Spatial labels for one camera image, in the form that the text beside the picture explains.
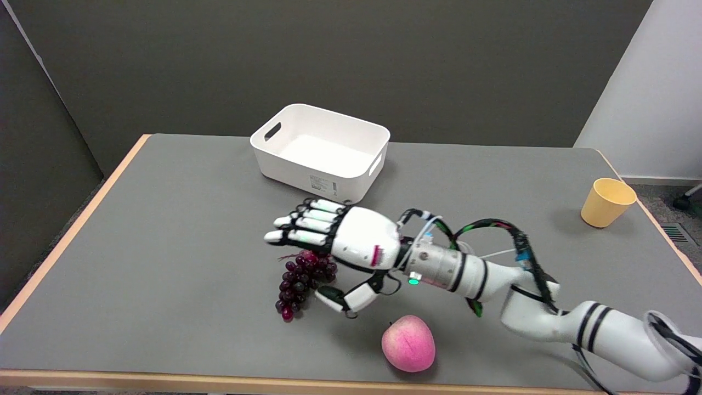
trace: floor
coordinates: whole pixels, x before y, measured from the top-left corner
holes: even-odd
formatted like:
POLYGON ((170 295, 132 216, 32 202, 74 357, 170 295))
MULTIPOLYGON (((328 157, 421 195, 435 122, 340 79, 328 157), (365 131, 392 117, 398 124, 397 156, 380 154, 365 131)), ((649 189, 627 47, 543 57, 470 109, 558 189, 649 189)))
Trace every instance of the floor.
MULTIPOLYGON (((692 210, 690 212, 681 212, 670 206, 670 203, 677 196, 683 194, 688 187, 676 187, 676 186, 632 186, 639 196, 641 202, 646 206, 651 214, 658 220, 658 222, 677 222, 684 230, 690 234, 690 236, 695 240, 695 243, 677 244, 678 248, 684 252, 695 265, 695 267, 702 271, 702 219, 697 216, 692 210)), ((700 192, 693 202, 702 206, 702 192, 700 192)), ((73 216, 71 221, 64 227, 66 231, 73 220, 78 217, 80 211, 83 207, 73 216)), ((57 236, 55 242, 58 242, 60 236, 57 236)), ((149 392, 139 392, 139 391, 122 391, 122 392, 89 392, 89 391, 39 391, 32 390, 29 388, 8 388, 0 387, 0 395, 148 395, 149 392)))

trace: robot finger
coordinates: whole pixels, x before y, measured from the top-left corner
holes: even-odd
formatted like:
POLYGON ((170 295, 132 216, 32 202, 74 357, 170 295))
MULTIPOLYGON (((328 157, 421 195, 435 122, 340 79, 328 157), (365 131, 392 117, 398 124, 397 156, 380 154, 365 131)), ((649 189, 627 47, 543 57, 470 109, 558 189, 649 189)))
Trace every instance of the robot finger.
POLYGON ((324 199, 305 199, 302 204, 298 205, 296 211, 304 212, 308 209, 317 209, 323 212, 339 213, 346 209, 345 205, 340 205, 339 203, 334 203, 329 200, 324 199))
POLYGON ((268 232, 263 236, 263 240, 271 245, 293 245, 325 254, 331 250, 331 243, 327 243, 327 235, 300 229, 268 232))
POLYGON ((339 214, 334 214, 330 212, 323 212, 321 210, 314 210, 314 209, 306 209, 304 212, 291 212, 290 215, 288 216, 282 216, 275 221, 273 221, 273 225, 276 228, 280 228, 281 226, 285 225, 290 225, 294 224, 296 221, 299 221, 301 218, 304 219, 313 219, 315 221, 323 221, 326 223, 331 224, 334 222, 339 217, 339 214))
POLYGON ((276 228, 293 227, 298 229, 308 229, 319 233, 329 233, 331 231, 331 222, 305 217, 292 219, 291 216, 284 216, 273 221, 273 225, 275 225, 276 228))

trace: grapes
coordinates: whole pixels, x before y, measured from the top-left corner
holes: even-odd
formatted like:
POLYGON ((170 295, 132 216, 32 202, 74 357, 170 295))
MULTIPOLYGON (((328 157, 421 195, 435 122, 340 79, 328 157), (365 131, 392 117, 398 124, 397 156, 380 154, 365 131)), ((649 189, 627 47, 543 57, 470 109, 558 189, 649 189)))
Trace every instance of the grapes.
POLYGON ((314 278, 315 280, 321 280, 324 277, 324 272, 321 269, 316 268, 314 272, 312 272, 312 278, 314 278))
POLYGON ((290 321, 293 319, 293 309, 291 309, 290 307, 286 307, 285 309, 283 309, 281 315, 283 315, 283 320, 290 321))
POLYGON ((336 274, 336 271, 338 269, 339 268, 336 266, 336 264, 332 263, 332 262, 326 264, 326 266, 324 268, 324 270, 327 272, 327 274, 336 274))
POLYGON ((306 261, 312 262, 312 263, 316 263, 318 260, 317 255, 314 252, 309 251, 309 250, 302 251, 300 253, 300 256, 302 258, 304 258, 306 261))
POLYGON ((295 284, 293 284, 293 289, 297 293, 302 293, 302 292, 306 291, 307 286, 305 284, 302 284, 302 283, 295 283, 295 284))
MULTIPOLYGON (((295 305, 297 305, 298 307, 300 307, 300 305, 297 304, 297 302, 293 302, 293 303, 291 304, 291 306, 292 306, 293 304, 295 304, 295 305)), ((285 302, 283 302, 282 300, 279 300, 278 302, 275 302, 275 309, 278 310, 278 314, 280 314, 280 313, 283 311, 283 309, 285 309, 287 306, 288 306, 288 305, 287 305, 285 302)))
POLYGON ((321 284, 330 283, 336 279, 338 266, 330 256, 313 251, 301 251, 294 261, 287 261, 280 283, 278 301, 275 309, 285 322, 293 320, 295 313, 301 309, 301 304, 307 300, 308 290, 316 290, 321 284))
POLYGON ((295 292, 293 290, 284 290, 283 291, 283 300, 290 302, 293 299, 295 299, 295 292))
POLYGON ((306 271, 308 271, 308 272, 313 271, 315 267, 316 266, 315 266, 314 262, 311 262, 311 261, 305 262, 305 270, 306 271))

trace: cup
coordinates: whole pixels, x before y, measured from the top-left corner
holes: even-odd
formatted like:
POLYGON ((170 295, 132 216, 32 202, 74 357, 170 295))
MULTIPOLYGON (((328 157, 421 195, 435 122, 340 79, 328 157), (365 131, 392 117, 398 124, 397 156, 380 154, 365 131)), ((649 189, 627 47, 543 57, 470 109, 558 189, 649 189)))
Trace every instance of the cup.
POLYGON ((636 192, 615 179, 598 179, 592 184, 580 216, 595 228, 605 228, 636 202, 636 192))

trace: table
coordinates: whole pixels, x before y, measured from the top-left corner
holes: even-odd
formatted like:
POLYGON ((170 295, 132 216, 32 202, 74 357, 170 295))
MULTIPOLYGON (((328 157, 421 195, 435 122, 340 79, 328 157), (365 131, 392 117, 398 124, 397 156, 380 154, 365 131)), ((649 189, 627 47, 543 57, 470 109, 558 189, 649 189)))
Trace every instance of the table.
MULTIPOLYGON (((616 173, 595 150, 391 143, 360 205, 391 218, 428 209, 453 228, 507 219, 562 284, 558 306, 594 299, 633 316, 656 309, 699 335, 702 278, 642 205, 603 230, 580 220, 603 176, 616 173)), ((356 320, 313 300, 302 319, 283 323, 273 306, 284 272, 277 258, 296 249, 268 246, 263 234, 305 197, 260 174, 247 138, 143 136, 0 318, 0 384, 264 394, 592 389, 568 345, 501 326, 506 291, 482 318, 461 298, 419 285, 378 298, 356 320), (409 313, 437 344, 435 365, 416 375, 394 370, 380 350, 389 321, 409 313)), ((403 231, 418 229, 412 222, 403 231)), ((469 235, 478 254, 511 246, 497 229, 469 235)), ((343 268, 338 286, 363 277, 343 268)), ((686 384, 645 382, 590 359, 615 390, 686 384)))

